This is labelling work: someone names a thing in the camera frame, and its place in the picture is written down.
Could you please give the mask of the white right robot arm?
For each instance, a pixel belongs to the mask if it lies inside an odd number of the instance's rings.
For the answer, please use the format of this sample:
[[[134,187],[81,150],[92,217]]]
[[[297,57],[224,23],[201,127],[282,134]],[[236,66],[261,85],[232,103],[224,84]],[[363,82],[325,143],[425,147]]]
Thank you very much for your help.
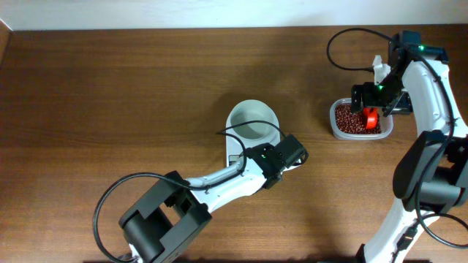
[[[418,138],[393,174],[390,212],[359,251],[361,262],[402,262],[422,233],[458,249],[430,230],[453,207],[467,201],[467,125],[450,88],[448,55],[422,44],[420,34],[401,31],[388,38],[388,62],[375,59],[374,81],[354,85],[352,111],[379,108],[384,116],[412,113]]]

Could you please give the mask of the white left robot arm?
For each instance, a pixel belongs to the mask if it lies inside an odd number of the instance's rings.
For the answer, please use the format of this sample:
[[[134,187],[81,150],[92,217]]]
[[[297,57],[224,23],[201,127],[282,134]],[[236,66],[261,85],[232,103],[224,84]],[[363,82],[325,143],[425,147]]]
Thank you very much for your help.
[[[287,138],[277,145],[247,148],[230,166],[200,178],[188,178],[188,188],[176,171],[147,190],[119,220],[137,262],[173,262],[223,205],[269,189],[282,173],[305,162],[302,144]]]

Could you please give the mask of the red measuring scoop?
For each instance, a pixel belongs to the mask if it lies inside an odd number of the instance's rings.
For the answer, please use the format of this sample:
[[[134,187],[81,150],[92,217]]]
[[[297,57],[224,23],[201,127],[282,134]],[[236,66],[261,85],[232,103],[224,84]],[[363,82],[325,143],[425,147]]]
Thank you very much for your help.
[[[365,107],[363,108],[362,113],[365,129],[374,129],[377,126],[378,121],[377,108]]]

